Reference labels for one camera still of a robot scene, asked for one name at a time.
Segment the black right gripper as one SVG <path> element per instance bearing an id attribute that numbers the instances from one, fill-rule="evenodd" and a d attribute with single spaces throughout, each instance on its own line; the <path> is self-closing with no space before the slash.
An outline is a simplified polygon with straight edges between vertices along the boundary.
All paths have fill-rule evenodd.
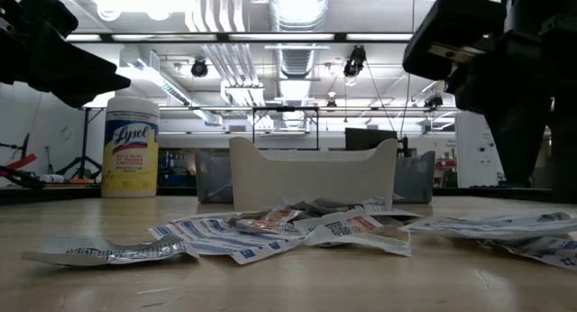
<path id="1" fill-rule="evenodd" d="M 577 17 L 551 17 L 536 36 L 504 33 L 456 66 L 445 91 L 458 108 L 485 117 L 509 185 L 529 185 L 547 123 L 554 196 L 577 202 Z"/>

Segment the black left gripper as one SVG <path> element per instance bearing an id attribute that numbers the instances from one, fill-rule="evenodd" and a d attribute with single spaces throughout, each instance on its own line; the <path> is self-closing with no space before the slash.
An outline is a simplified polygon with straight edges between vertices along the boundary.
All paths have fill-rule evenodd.
<path id="1" fill-rule="evenodd" d="M 116 74 L 114 63 L 67 42 L 47 23 L 28 35 L 22 1 L 0 0 L 0 83 L 57 84 L 57 98 L 74 108 L 131 85 L 129 78 Z"/>

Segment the white printed packet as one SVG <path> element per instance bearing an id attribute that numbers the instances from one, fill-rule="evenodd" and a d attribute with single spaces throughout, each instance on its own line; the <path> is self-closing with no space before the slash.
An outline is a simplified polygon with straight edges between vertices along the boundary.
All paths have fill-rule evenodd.
<path id="1" fill-rule="evenodd" d="M 303 210 L 307 214 L 326 215 L 337 211 L 346 211 L 354 206 L 359 206 L 360 204 L 361 203 L 358 201 L 321 197 L 312 200 L 299 200 L 294 203 L 288 203 L 288 207 Z"/>
<path id="2" fill-rule="evenodd" d="M 121 245 L 102 238 L 51 237 L 39 252 L 23 252 L 25 261 L 59 266 L 96 267 L 157 262 L 180 255 L 198 258 L 192 246 L 174 234 L 152 243 Z"/>
<path id="3" fill-rule="evenodd" d="M 411 234 L 508 241 L 577 232 L 577 217 L 564 212 L 482 219 L 431 217 L 405 225 L 401 230 Z"/>
<path id="4" fill-rule="evenodd" d="M 256 234 L 237 230 L 219 218 L 188 219 L 155 226 L 149 232 L 157 239 L 176 235 L 199 255 L 226 255 L 244 265 L 289 251 L 301 245 L 302 235 Z"/>
<path id="5" fill-rule="evenodd" d="M 522 240 L 484 240 L 481 243 L 498 246 L 512 254 L 551 266 L 577 271 L 577 240 L 543 236 Z"/>

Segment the white packet with red block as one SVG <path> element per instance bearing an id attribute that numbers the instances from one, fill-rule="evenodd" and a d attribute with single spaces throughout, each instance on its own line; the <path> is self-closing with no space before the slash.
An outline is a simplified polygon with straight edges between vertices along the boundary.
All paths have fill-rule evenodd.
<path id="1" fill-rule="evenodd" d="M 292 221 L 301 214 L 302 211 L 294 209 L 244 214 L 234 220 L 234 227 L 256 234 L 297 235 L 300 232 Z"/>
<path id="2" fill-rule="evenodd" d="M 403 224 L 394 218 L 385 218 L 385 224 L 362 209 L 332 213 L 318 218 L 299 220 L 294 226 L 304 235 L 304 245 L 336 246 L 360 244 L 405 257 L 411 257 L 410 236 L 397 230 Z"/>

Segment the black tripod stand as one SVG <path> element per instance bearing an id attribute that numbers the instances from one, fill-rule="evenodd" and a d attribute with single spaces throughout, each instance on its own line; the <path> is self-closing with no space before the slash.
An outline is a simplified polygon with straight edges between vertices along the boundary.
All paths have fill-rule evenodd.
<path id="1" fill-rule="evenodd" d="M 77 168 L 77 170 L 72 174 L 73 178 L 96 179 L 102 172 L 102 165 L 87 155 L 87 140 L 89 135 L 88 129 L 90 123 L 104 111 L 104 108 L 97 109 L 93 115 L 91 114 L 93 109 L 90 107 L 84 108 L 83 111 L 84 121 L 82 130 L 81 154 L 73 159 L 68 165 L 59 170 L 56 170 L 55 173 L 64 176 L 72 168 Z M 92 165 L 96 170 L 94 172 L 86 173 L 87 164 Z"/>

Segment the white square column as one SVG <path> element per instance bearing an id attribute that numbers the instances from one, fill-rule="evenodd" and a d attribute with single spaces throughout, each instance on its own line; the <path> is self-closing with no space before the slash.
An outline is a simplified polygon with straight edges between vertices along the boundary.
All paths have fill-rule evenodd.
<path id="1" fill-rule="evenodd" d="M 459 188 L 498 186 L 502 168 L 483 115 L 461 111 L 455 119 Z"/>

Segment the yellow white Lysol wipes canister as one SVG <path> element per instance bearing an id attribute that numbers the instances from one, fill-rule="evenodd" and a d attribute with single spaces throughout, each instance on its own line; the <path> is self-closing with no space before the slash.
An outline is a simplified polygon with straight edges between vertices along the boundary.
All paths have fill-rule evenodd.
<path id="1" fill-rule="evenodd" d="M 160 108 L 135 96 L 111 98 L 105 110 L 103 197 L 157 194 Z"/>

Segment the red black clamp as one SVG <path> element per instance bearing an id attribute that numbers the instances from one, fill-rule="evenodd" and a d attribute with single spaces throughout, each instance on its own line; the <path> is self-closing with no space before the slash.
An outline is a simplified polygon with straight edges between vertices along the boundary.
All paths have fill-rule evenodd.
<path id="1" fill-rule="evenodd" d="M 46 183 L 34 177 L 30 173 L 22 171 L 21 168 L 35 161 L 37 157 L 34 154 L 24 156 L 18 161 L 12 162 L 7 166 L 0 165 L 0 178 L 5 178 L 13 184 L 22 188 L 42 189 Z"/>

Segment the large translucent grey bin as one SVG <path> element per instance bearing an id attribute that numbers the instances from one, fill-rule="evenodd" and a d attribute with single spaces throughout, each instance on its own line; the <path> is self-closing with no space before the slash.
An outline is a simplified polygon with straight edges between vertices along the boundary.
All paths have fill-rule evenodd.
<path id="1" fill-rule="evenodd" d="M 232 170 L 228 157 L 207 152 L 196 154 L 197 198 L 201 204 L 232 204 L 234 202 Z M 397 201 L 427 204 L 433 195 L 435 153 L 418 157 L 399 157 L 396 163 L 394 194 Z"/>

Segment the blue storage crates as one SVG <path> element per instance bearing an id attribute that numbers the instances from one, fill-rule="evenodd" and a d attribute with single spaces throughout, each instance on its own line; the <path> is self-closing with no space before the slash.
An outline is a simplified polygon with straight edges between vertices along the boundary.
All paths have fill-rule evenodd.
<path id="1" fill-rule="evenodd" d="M 196 188 L 195 153 L 161 149 L 159 152 L 158 186 L 164 188 Z"/>

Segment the black monitor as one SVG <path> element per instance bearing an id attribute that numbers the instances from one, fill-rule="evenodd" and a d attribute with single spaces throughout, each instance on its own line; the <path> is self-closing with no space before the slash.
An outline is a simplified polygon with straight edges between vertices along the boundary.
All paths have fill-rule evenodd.
<path id="1" fill-rule="evenodd" d="M 396 132 L 375 129 L 346 128 L 344 135 L 345 149 L 347 151 L 370 150 L 378 147 L 381 142 L 388 139 L 398 139 Z"/>

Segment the white plastic bin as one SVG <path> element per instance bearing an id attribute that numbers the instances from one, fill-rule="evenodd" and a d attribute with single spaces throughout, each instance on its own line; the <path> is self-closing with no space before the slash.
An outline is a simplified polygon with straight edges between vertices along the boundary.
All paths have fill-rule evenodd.
<path id="1" fill-rule="evenodd" d="M 365 151 L 260 151 L 251 141 L 229 140 L 234 208 L 276 206 L 285 199 L 329 198 L 392 205 L 397 142 Z"/>

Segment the black frame of far station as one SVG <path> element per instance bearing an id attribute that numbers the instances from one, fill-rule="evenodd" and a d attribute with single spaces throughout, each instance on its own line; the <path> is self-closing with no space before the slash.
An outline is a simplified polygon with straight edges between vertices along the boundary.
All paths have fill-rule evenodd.
<path id="1" fill-rule="evenodd" d="M 269 111 L 274 111 L 277 113 L 292 113 L 292 112 L 302 112 L 307 118 L 307 112 L 313 112 L 316 115 L 315 125 L 316 125 L 316 151 L 320 151 L 320 134 L 318 130 L 320 113 L 319 107 L 317 106 L 253 106 L 252 107 L 252 142 L 256 140 L 256 115 L 258 112 L 264 111 L 267 115 Z"/>

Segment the silver ceiling duct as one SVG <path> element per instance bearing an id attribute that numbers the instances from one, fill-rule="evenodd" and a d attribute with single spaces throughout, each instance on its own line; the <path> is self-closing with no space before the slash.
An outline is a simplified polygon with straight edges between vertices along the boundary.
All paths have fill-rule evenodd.
<path id="1" fill-rule="evenodd" d="M 329 0 L 269 0 L 274 32 L 320 32 Z M 312 44 L 282 44 L 275 51 L 280 81 L 278 91 L 285 106 L 303 106 L 311 91 L 317 59 Z"/>

